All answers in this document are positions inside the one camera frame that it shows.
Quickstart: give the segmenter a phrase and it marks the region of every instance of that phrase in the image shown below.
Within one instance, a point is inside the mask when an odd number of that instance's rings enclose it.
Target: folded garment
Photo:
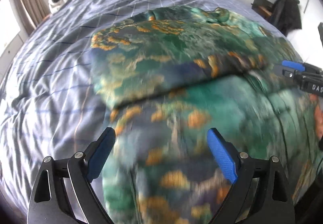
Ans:
[[[294,202],[314,180],[315,104],[272,72],[301,61],[284,38],[225,9],[177,6],[102,30],[92,48],[104,123],[117,134],[102,172],[116,223],[209,222],[230,189],[206,143],[212,127],[254,158],[278,156]]]

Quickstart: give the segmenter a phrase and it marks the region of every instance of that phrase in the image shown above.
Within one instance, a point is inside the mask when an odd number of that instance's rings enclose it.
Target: silver bolt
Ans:
[[[273,156],[273,157],[271,158],[271,160],[272,160],[273,162],[275,162],[275,163],[278,163],[278,162],[279,162],[279,158],[278,158],[278,157],[276,157],[276,156]]]
[[[83,152],[76,152],[74,156],[75,158],[81,158],[83,156]]]
[[[240,157],[241,158],[248,158],[248,154],[246,152],[241,152]]]
[[[51,161],[51,159],[52,158],[50,156],[47,156],[47,157],[44,158],[44,162],[47,163],[47,162]]]

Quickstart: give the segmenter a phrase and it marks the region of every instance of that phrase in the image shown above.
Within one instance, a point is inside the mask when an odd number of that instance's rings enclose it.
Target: blue bedding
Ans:
[[[27,214],[45,156],[70,157],[103,131],[106,106],[90,77],[92,34],[147,10],[175,5],[226,8],[282,36],[237,0],[68,0],[34,31],[0,86],[0,181],[12,207]],[[103,201],[101,182],[96,179],[92,186]],[[70,184],[67,190],[72,193]],[[82,219],[76,199],[70,199]]]

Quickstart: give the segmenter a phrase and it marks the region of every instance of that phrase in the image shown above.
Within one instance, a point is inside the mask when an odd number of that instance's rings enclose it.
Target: bright window light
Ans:
[[[0,0],[0,55],[20,31],[9,0]]]

